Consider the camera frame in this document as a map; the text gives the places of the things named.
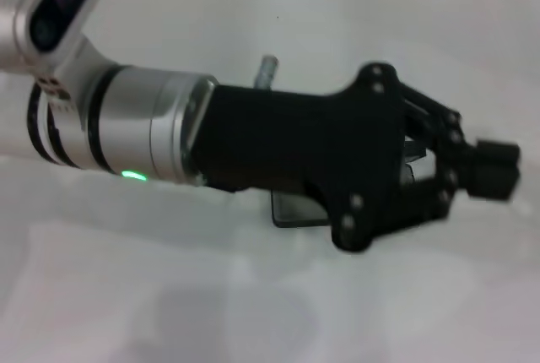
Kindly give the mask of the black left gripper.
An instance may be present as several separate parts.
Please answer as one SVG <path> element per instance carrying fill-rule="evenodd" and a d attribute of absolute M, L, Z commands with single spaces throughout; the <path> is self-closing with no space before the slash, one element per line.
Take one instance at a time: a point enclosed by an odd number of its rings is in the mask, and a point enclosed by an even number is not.
<path fill-rule="evenodd" d="M 326 95 L 218 86 L 191 155 L 211 187 L 315 199 L 327 211 L 334 245 L 362 252 L 399 188 L 403 141 L 396 69 L 373 62 Z"/>

